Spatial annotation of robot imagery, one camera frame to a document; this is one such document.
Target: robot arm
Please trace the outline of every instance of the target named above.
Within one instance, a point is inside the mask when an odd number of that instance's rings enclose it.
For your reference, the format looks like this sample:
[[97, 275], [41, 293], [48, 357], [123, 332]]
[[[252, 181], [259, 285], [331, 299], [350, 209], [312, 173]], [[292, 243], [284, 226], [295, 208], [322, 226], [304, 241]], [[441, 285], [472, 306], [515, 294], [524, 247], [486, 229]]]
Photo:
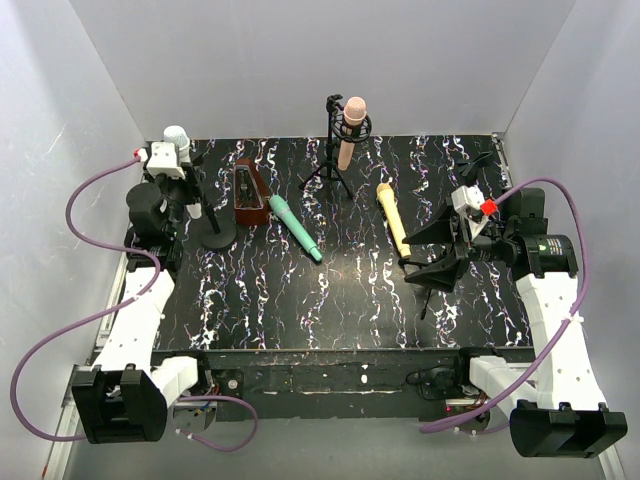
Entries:
[[[483, 211], [482, 192], [463, 180], [434, 219], [405, 239], [411, 245], [444, 245], [432, 263], [401, 261], [421, 267], [405, 281], [452, 292], [471, 261], [506, 263], [540, 356], [562, 320], [570, 317], [577, 298], [578, 267], [571, 241], [547, 234], [543, 190], [515, 193], [500, 206], [500, 219], [492, 222]], [[535, 381], [523, 383], [498, 404], [510, 419], [511, 437], [522, 456], [591, 458], [627, 432], [624, 414], [608, 410], [596, 382], [582, 321], [576, 313], [541, 362]], [[458, 360], [459, 383], [472, 384], [489, 398], [504, 392], [521, 373], [491, 348], [463, 348]]]
[[[177, 231], [185, 208], [200, 198], [188, 151], [182, 158], [180, 146], [169, 142], [155, 142], [150, 150], [144, 164], [147, 182], [127, 194], [132, 227], [125, 244], [154, 253], [162, 271], [146, 294], [118, 313], [90, 369], [74, 377], [71, 391], [91, 443], [157, 441], [165, 431], [168, 408], [185, 391], [195, 387], [204, 393], [209, 387], [193, 357], [168, 358], [151, 371], [156, 332], [182, 258]], [[145, 150], [138, 154], [147, 157]], [[144, 256], [132, 254], [128, 260], [126, 298], [134, 297], [155, 273]]]

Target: white cable tie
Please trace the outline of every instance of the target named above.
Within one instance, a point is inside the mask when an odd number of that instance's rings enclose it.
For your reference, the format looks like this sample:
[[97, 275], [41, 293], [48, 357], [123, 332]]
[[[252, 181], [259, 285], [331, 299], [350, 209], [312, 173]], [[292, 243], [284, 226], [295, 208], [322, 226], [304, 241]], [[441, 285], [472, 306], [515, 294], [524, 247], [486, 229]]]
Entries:
[[570, 322], [584, 323], [584, 317], [578, 313], [571, 316], [569, 312], [567, 312], [567, 316], [565, 318], [568, 318]]

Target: red tag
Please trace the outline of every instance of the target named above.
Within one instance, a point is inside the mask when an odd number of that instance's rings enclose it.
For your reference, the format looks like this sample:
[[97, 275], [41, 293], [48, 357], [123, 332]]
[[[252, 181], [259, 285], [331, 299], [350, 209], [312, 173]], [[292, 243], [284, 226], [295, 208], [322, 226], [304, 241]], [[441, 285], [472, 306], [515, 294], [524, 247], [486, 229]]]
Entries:
[[482, 210], [482, 213], [485, 215], [493, 215], [498, 211], [498, 206], [496, 205], [496, 202], [489, 199], [480, 206], [480, 210]]

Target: black marble table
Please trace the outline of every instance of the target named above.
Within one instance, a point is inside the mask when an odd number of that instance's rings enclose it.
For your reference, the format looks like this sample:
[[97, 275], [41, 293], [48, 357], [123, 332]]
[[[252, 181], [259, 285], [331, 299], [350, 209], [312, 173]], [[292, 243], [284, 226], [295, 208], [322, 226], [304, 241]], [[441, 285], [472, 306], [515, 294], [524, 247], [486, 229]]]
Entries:
[[[205, 188], [219, 215], [232, 216], [232, 169], [254, 159], [272, 193], [287, 200], [324, 254], [316, 265], [275, 217], [267, 226], [238, 227], [222, 254], [202, 249], [185, 225], [183, 267], [165, 308], [160, 350], [405, 349], [525, 346], [531, 338], [506, 269], [472, 264], [451, 294], [434, 292], [420, 320], [425, 289], [403, 281], [398, 254], [376, 203], [391, 182], [407, 232], [424, 225], [457, 186], [456, 163], [493, 148], [489, 136], [371, 137], [356, 146], [338, 183], [301, 180], [324, 160], [322, 138], [211, 140]], [[486, 168], [485, 196], [504, 183], [499, 163]], [[434, 255], [413, 247], [416, 260]]]

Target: tripod stand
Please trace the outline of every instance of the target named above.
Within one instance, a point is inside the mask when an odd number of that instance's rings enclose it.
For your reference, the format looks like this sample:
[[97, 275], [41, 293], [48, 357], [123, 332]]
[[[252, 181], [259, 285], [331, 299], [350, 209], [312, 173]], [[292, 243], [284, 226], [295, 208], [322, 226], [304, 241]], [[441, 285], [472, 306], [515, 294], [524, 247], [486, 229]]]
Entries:
[[371, 134], [371, 120], [367, 116], [361, 126], [351, 127], [347, 125], [342, 113], [344, 107], [339, 103], [341, 99], [342, 95], [331, 95], [327, 97], [328, 133], [327, 143], [325, 144], [326, 159], [298, 188], [304, 190], [307, 184], [318, 176], [330, 182], [340, 182], [347, 191], [349, 199], [353, 200], [353, 193], [351, 193], [351, 190], [338, 170], [335, 148], [338, 146], [340, 140], [350, 143], [360, 143], [369, 138]]
[[209, 203], [202, 183], [200, 181], [200, 173], [194, 168], [194, 165], [202, 163], [203, 152], [200, 152], [193, 159], [192, 164], [185, 164], [183, 168], [186, 172], [187, 187], [191, 199], [199, 199], [202, 204], [202, 210], [209, 220], [211, 229], [201, 220], [199, 223], [203, 225], [203, 231], [200, 232], [200, 243], [204, 248], [212, 252], [219, 252], [231, 246], [236, 240], [238, 229], [232, 220], [228, 218], [217, 218], [213, 210], [213, 205]]

